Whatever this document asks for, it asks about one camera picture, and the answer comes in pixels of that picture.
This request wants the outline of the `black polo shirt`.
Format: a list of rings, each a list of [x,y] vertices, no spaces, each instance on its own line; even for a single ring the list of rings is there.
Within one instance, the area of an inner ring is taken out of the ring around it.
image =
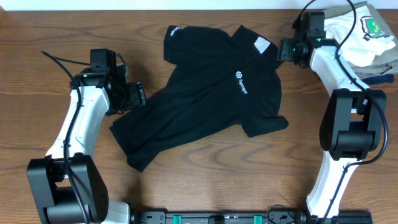
[[[282,90],[278,48],[258,33],[170,26],[164,60],[174,64],[166,86],[110,130],[132,168],[158,153],[240,125],[249,137],[280,131]]]

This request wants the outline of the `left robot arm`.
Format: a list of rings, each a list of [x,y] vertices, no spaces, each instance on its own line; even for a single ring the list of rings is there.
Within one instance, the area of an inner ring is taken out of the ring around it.
[[[130,205],[111,200],[94,151],[105,116],[144,106],[143,84],[128,83],[119,53],[93,49],[90,62],[70,72],[70,105],[62,128],[43,158],[32,159],[27,178],[42,223],[132,223]]]

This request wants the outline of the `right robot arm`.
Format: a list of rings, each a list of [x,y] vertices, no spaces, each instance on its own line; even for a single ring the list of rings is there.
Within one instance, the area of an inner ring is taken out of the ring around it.
[[[292,27],[293,38],[281,42],[278,60],[310,67],[330,99],[319,130],[324,151],[317,180],[305,199],[298,223],[372,223],[370,212],[341,212],[340,200],[350,177],[381,145],[386,150],[386,95],[362,82],[343,58],[342,44],[326,37],[323,12],[301,11]]]

